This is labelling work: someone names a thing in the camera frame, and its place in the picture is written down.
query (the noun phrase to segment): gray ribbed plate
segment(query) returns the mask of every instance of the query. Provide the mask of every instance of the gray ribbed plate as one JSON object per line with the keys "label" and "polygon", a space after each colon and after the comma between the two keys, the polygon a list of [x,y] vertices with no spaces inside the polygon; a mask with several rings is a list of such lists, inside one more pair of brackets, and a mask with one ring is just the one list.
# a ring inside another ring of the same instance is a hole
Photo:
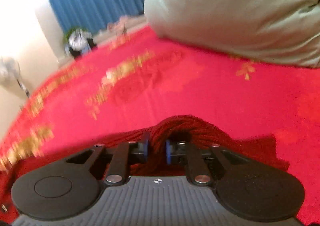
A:
{"label": "gray ribbed plate", "polygon": [[21,215],[13,226],[301,226],[294,218],[250,222],[223,208],[207,187],[179,177],[132,177],[109,187],[89,210],[65,220],[44,222]]}

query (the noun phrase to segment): electric fan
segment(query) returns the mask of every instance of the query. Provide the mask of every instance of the electric fan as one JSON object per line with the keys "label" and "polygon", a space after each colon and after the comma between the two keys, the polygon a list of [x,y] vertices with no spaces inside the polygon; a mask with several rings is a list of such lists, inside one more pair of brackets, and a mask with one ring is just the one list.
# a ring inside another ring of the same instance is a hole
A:
{"label": "electric fan", "polygon": [[9,80],[16,80],[26,96],[30,96],[28,89],[21,82],[19,63],[12,57],[0,57],[0,81],[6,82]]}

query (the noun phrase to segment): logo emblem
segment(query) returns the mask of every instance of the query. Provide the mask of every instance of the logo emblem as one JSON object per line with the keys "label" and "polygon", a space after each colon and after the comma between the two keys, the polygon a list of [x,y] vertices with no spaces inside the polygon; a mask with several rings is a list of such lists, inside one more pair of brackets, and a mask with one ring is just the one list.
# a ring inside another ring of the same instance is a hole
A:
{"label": "logo emblem", "polygon": [[160,184],[160,183],[162,183],[162,182],[164,182],[164,181],[161,180],[160,178],[158,178],[158,179],[154,180],[154,182],[155,182],[156,184]]}

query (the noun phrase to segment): metal rivet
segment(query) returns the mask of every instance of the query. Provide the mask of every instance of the metal rivet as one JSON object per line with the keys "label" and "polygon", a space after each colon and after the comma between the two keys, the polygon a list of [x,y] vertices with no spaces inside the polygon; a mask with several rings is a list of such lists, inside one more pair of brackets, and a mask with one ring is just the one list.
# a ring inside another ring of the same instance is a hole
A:
{"label": "metal rivet", "polygon": [[119,176],[118,174],[112,174],[112,175],[107,176],[106,179],[109,183],[119,183],[119,182],[121,182],[122,177]]}
{"label": "metal rivet", "polygon": [[207,176],[207,175],[204,175],[204,174],[197,175],[195,177],[195,181],[197,183],[208,183],[208,182],[210,182],[210,179],[211,179],[210,176]]}

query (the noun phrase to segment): black circular pad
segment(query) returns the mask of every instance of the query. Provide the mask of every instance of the black circular pad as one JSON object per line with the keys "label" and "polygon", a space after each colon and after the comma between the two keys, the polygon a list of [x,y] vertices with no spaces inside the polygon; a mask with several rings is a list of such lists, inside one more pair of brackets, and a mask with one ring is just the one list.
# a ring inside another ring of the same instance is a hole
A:
{"label": "black circular pad", "polygon": [[220,203],[232,213],[257,222],[295,216],[304,200],[302,184],[294,176],[263,165],[236,165],[218,182]]}
{"label": "black circular pad", "polygon": [[68,178],[61,176],[49,176],[35,184],[35,191],[42,197],[57,198],[67,194],[72,188]]}
{"label": "black circular pad", "polygon": [[11,197],[18,211],[41,220],[59,220],[81,213],[98,198],[98,181],[83,166],[52,163],[20,177]]}

